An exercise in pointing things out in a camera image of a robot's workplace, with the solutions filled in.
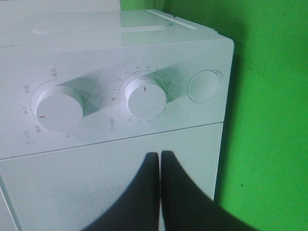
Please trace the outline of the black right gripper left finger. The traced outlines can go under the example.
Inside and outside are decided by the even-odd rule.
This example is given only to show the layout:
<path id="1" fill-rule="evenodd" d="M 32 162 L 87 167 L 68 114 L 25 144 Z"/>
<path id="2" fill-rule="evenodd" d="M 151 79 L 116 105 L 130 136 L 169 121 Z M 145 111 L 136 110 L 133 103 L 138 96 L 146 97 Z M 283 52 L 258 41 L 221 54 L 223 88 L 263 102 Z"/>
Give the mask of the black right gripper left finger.
<path id="1" fill-rule="evenodd" d="M 127 189 L 86 231 L 157 231 L 160 210 L 158 153 L 147 153 Z"/>

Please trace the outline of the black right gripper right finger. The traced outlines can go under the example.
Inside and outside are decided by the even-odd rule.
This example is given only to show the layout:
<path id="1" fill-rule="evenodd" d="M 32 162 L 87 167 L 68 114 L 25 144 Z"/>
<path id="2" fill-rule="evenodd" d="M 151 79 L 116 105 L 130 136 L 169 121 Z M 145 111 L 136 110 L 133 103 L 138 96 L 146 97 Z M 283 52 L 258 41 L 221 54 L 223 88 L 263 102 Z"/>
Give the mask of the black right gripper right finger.
<path id="1" fill-rule="evenodd" d="M 172 151 L 161 153 L 161 200 L 167 231 L 255 230 L 203 193 Z"/>

